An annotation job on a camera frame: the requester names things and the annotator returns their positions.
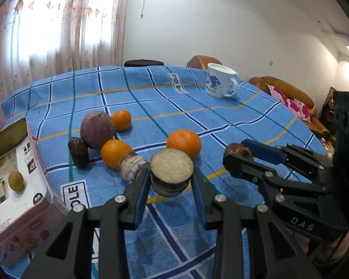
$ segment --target pink and white cushion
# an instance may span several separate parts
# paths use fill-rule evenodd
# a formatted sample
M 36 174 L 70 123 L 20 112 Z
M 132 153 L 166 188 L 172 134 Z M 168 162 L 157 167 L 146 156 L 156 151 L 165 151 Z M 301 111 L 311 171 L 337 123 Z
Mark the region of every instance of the pink and white cushion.
M 275 86 L 268 85 L 268 87 L 273 98 L 285 104 L 285 106 L 299 119 L 310 122 L 308 106 L 297 99 L 289 99 L 281 90 L 279 90 Z

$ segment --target small orange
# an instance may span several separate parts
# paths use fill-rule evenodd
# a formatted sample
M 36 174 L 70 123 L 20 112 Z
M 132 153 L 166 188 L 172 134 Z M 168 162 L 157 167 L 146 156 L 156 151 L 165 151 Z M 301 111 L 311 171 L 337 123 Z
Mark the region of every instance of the small orange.
M 133 149 L 127 143 L 118 139 L 108 140 L 101 149 L 101 157 L 109 167 L 117 169 L 120 160 Z
M 202 142 L 199 136 L 190 130 L 176 130 L 167 139 L 167 148 L 185 152 L 191 159 L 196 159 L 200 154 Z
M 127 110 L 116 111 L 111 118 L 114 121 L 116 131 L 127 130 L 132 123 L 132 116 Z

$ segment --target pink box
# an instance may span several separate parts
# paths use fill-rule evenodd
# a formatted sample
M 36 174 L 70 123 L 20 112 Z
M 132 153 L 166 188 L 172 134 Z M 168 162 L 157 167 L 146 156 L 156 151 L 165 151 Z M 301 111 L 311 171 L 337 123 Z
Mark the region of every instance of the pink box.
M 36 147 L 26 118 L 0 132 L 0 264 L 6 267 L 40 246 L 68 213 Z M 7 182 L 13 170 L 24 177 L 19 192 Z

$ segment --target curtain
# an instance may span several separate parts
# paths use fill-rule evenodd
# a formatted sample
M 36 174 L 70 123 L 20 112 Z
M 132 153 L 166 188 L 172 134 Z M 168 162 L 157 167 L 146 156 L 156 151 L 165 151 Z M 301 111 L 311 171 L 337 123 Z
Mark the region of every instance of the curtain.
M 0 99 L 37 80 L 122 65 L 127 0 L 6 0 L 0 8 Z

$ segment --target purple round fruit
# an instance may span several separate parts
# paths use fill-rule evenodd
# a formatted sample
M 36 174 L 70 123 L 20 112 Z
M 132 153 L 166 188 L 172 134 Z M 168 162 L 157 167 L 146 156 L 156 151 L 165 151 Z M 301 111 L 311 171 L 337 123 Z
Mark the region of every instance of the purple round fruit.
M 100 150 L 115 133 L 114 121 L 106 113 L 94 110 L 88 113 L 80 127 L 80 138 L 91 149 Z

